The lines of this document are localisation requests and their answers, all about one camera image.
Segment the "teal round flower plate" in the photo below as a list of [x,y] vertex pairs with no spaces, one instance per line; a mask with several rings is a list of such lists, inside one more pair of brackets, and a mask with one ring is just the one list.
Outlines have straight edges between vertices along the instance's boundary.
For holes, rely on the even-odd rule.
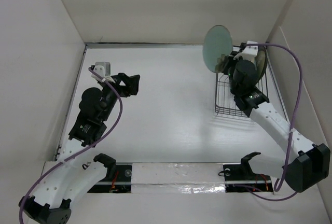
[[219,73],[224,58],[232,51],[232,37],[225,26],[215,25],[208,30],[203,43],[203,60],[211,72]]

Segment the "grey rimmed cream round plate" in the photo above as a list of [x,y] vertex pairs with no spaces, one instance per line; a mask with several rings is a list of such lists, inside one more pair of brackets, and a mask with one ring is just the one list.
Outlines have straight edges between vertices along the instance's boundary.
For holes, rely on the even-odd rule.
[[258,53],[257,53],[257,56],[255,57],[255,61],[256,61],[256,70],[258,72],[257,81],[260,81],[266,72],[266,68],[267,68],[267,64],[268,64],[267,51],[264,46],[258,47]]

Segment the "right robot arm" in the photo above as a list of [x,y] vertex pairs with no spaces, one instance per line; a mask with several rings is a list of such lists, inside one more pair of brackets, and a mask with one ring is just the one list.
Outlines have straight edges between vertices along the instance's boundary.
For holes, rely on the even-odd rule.
[[257,151],[246,155],[239,167],[242,177],[251,179],[264,174],[283,179],[298,193],[328,177],[330,149],[301,135],[277,112],[269,98],[256,87],[264,71],[260,72],[251,61],[231,55],[222,55],[216,67],[228,75],[237,108],[261,126],[286,154],[284,159]]

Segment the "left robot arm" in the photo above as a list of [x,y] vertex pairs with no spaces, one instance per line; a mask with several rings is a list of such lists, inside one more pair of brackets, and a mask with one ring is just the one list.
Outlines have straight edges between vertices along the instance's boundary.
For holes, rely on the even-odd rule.
[[19,223],[27,215],[37,223],[67,223],[74,204],[100,180],[116,177],[116,160],[106,154],[95,154],[93,148],[105,139],[119,123],[107,128],[116,103],[137,95],[139,75],[119,73],[110,77],[93,73],[101,89],[86,89],[79,103],[80,112],[63,144],[58,162],[45,172],[19,202]]

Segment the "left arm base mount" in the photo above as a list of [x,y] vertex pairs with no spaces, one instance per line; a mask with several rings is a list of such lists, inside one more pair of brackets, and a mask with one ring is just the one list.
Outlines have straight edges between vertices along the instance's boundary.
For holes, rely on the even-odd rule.
[[107,175],[88,193],[131,193],[132,163],[119,163],[113,176]]

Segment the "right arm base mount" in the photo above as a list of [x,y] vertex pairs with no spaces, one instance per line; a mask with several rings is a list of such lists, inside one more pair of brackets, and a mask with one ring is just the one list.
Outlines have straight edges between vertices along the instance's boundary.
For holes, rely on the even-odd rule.
[[273,193],[271,177],[264,174],[255,174],[250,168],[249,160],[259,154],[260,152],[252,152],[244,156],[240,163],[223,164],[223,168],[218,175],[224,178],[227,193]]

